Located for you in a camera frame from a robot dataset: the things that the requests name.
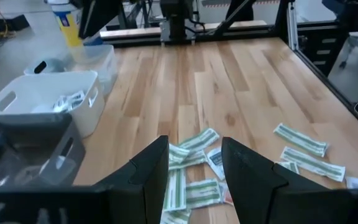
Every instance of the white plastic bin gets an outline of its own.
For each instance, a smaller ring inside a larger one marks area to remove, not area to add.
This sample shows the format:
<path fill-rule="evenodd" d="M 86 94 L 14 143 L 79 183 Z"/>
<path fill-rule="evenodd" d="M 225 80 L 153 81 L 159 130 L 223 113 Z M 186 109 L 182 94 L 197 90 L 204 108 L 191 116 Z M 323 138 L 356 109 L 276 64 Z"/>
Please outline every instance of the white plastic bin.
<path fill-rule="evenodd" d="M 59 96 L 85 92 L 82 103 L 71 110 L 73 120 L 86 137 L 96 128 L 103 112 L 104 98 L 96 72 L 63 72 L 24 75 L 0 91 L 0 115 L 52 113 Z"/>
<path fill-rule="evenodd" d="M 25 70 L 25 75 L 34 75 L 63 67 L 65 72 L 93 70 L 98 74 L 103 95 L 109 95 L 117 79 L 117 60 L 112 45 L 73 47 L 57 55 L 39 58 Z"/>

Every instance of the black metal frame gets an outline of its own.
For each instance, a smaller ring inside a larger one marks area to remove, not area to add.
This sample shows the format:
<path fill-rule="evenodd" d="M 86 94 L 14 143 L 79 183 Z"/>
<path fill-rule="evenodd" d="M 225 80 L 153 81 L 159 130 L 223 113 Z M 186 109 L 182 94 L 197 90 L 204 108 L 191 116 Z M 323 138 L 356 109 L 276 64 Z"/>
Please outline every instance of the black metal frame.
<path fill-rule="evenodd" d="M 206 34 L 197 32 L 193 40 L 195 42 L 209 42 L 220 40 L 256 39 L 279 37 L 288 44 L 287 9 L 290 2 L 295 0 L 281 0 L 278 7 L 275 24 L 272 26 L 253 26 L 228 28 L 234 19 L 222 22 L 217 29 L 209 30 Z M 252 4 L 255 0 L 244 1 L 239 7 Z M 342 104 L 358 119 L 354 111 L 354 103 L 350 102 L 329 80 L 330 73 L 337 56 L 339 55 L 349 32 L 356 30 L 341 25 L 337 21 L 307 22 L 298 24 L 298 36 L 300 39 L 300 50 L 293 50 L 294 53 L 305 63 L 307 67 L 327 86 L 328 89 L 342 102 Z M 322 43 L 324 39 L 335 39 L 329 44 Z M 137 36 L 103 37 L 107 44 L 117 47 L 134 47 L 141 45 L 160 45 L 162 39 L 159 33 L 143 34 Z M 164 42 L 164 44 L 178 44 L 175 42 Z M 319 55 L 319 50 L 329 51 L 328 54 Z M 324 64 L 315 65 L 316 60 L 324 60 Z"/>

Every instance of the wooden table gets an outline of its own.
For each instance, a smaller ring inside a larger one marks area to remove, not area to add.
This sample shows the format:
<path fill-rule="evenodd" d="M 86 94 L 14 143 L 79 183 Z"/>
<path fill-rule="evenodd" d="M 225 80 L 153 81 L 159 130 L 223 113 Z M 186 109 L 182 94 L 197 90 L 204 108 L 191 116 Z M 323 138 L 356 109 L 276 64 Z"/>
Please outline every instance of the wooden table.
<path fill-rule="evenodd" d="M 117 49 L 116 55 L 119 76 L 85 141 L 75 184 L 97 182 L 161 134 L 178 143 L 204 128 L 279 161 L 284 146 L 292 146 L 273 134 L 281 122 L 329 142 L 323 160 L 358 177 L 358 121 L 280 39 Z M 330 188 L 346 186 L 307 170 L 301 175 Z M 187 182 L 212 177 L 207 164 L 187 168 Z M 190 223 L 238 219 L 234 207 L 217 205 L 193 210 Z"/>

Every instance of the gray floor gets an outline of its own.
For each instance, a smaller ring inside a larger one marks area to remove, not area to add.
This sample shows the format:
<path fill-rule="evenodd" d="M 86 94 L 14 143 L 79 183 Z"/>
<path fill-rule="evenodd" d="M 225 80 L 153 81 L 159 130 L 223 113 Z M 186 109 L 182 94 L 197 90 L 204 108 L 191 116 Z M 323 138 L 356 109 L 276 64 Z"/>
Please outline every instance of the gray floor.
<path fill-rule="evenodd" d="M 201 21 L 221 22 L 227 7 L 206 8 L 200 4 Z M 334 14 L 320 1 L 298 0 L 296 5 L 298 22 L 324 21 L 334 19 Z M 255 19 L 273 24 L 278 4 L 254 5 Z M 1 0 L 0 10 L 6 16 L 24 14 L 31 26 L 17 33 L 16 37 L 0 46 L 0 90 L 13 78 L 23 74 L 23 70 L 37 58 L 53 55 L 65 48 L 65 40 L 50 7 L 42 0 Z M 155 16 L 160 14 L 158 4 L 153 7 Z M 358 49 L 353 50 L 345 70 L 337 66 L 330 74 L 330 80 L 342 89 L 351 100 L 358 99 Z"/>

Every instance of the clear plastic container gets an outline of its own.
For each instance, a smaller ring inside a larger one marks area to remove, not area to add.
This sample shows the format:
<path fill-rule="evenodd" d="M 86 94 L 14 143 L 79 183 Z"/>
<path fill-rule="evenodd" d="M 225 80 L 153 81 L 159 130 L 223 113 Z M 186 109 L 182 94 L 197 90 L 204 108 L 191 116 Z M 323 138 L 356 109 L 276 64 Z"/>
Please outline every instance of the clear plastic container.
<path fill-rule="evenodd" d="M 117 79 L 117 60 L 113 46 L 73 47 L 58 55 L 46 55 L 29 65 L 24 70 L 24 74 L 88 70 L 93 70 L 98 74 L 103 95 L 109 95 Z"/>

